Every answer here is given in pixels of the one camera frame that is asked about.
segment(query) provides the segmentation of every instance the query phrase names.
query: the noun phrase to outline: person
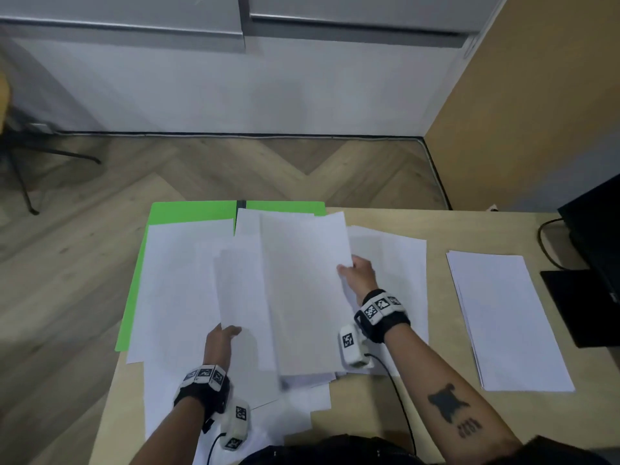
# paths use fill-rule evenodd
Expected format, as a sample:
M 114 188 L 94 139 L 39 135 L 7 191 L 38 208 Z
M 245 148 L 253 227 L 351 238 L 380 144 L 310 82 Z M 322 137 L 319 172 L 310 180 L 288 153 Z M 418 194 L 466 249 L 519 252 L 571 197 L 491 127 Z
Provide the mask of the person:
M 360 306 L 384 291 L 371 262 L 353 256 L 353 266 L 338 266 Z M 607 464 L 596 454 L 537 437 L 523 445 L 493 407 L 446 361 L 416 335 L 408 320 L 383 333 L 400 378 L 431 439 L 448 464 L 524 463 Z M 203 362 L 228 371 L 231 340 L 241 328 L 218 325 L 206 337 Z M 215 406 L 188 394 L 136 453 L 130 465 L 191 465 L 201 428 Z M 337 436 L 316 445 L 269 446 L 243 465 L 272 464 L 422 464 L 416 456 L 379 438 Z

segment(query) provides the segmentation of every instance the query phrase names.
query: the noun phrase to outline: chair leg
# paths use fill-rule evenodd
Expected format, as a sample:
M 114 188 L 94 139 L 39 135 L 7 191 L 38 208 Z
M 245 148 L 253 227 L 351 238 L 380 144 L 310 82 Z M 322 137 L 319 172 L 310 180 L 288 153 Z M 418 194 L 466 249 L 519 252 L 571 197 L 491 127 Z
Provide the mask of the chair leg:
M 99 158 L 92 157 L 90 155 L 80 155 L 79 153 L 63 152 L 62 150 L 55 150 L 53 148 L 40 147 L 38 145 L 31 145 L 31 144 L 24 144 L 24 148 L 32 149 L 32 150 L 35 150 L 37 152 L 42 152 L 42 153 L 51 153 L 52 155 L 62 155 L 65 157 L 72 157 L 72 158 L 83 158 L 85 160 L 94 161 L 98 165 L 101 164 L 101 160 Z
M 9 157 L 9 163 L 11 164 L 11 168 L 13 168 L 13 172 L 19 181 L 19 185 L 22 187 L 22 195 L 24 196 L 24 200 L 26 201 L 26 206 L 28 208 L 28 212 L 33 215 L 39 215 L 39 211 L 32 208 L 32 204 L 30 203 L 30 197 L 28 195 L 28 191 L 26 190 L 26 184 L 22 179 L 22 175 L 19 172 L 19 168 L 17 167 L 17 163 L 15 162 L 15 158 L 13 158 L 13 154 L 10 150 L 6 151 L 7 156 Z

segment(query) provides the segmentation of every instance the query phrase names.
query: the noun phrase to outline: black monitor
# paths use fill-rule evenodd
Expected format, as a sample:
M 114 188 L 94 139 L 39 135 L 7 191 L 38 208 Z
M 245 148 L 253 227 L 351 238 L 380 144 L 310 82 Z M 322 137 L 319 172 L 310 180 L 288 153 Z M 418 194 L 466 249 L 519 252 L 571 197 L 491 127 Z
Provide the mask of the black monitor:
M 558 209 L 570 239 L 590 266 L 543 271 L 579 347 L 620 345 L 620 175 Z

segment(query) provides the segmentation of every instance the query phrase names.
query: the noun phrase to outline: chair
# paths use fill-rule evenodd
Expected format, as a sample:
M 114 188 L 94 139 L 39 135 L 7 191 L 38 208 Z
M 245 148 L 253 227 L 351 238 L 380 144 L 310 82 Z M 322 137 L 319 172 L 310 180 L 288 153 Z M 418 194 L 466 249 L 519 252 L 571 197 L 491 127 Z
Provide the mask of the chair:
M 35 150 L 41 153 L 49 153 L 52 155 L 62 155 L 66 157 L 72 158 L 82 158 L 85 160 L 91 160 L 101 164 L 101 161 L 97 157 L 89 156 L 89 155 L 80 155 L 78 153 L 65 152 L 62 150 L 56 150 L 48 147 L 43 147 L 39 145 L 41 141 L 40 136 L 37 134 L 32 134 L 29 132 L 18 132 L 11 129 L 4 129 L 4 120 L 6 118 L 7 110 L 9 109 L 9 104 L 11 102 L 11 87 L 2 72 L 0 72 L 0 158 L 4 155 L 7 157 L 9 162 L 9 166 L 13 170 L 19 185 L 22 190 L 22 195 L 24 196 L 24 200 L 26 201 L 26 206 L 28 208 L 28 212 L 32 215 L 39 215 L 39 212 L 32 207 L 32 203 L 30 202 L 30 197 L 28 195 L 28 191 L 26 189 L 26 184 L 24 183 L 24 179 L 19 171 L 19 167 L 17 166 L 17 162 L 15 157 L 13 156 L 12 150 L 16 148 L 20 149 L 30 149 Z

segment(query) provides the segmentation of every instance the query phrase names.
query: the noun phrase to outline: monitor stand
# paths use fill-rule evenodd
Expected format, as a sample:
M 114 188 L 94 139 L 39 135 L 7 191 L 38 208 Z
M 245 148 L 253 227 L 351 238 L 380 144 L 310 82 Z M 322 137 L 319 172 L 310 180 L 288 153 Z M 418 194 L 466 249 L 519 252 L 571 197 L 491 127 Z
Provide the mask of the monitor stand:
M 620 305 L 592 270 L 541 271 L 577 347 L 620 346 Z

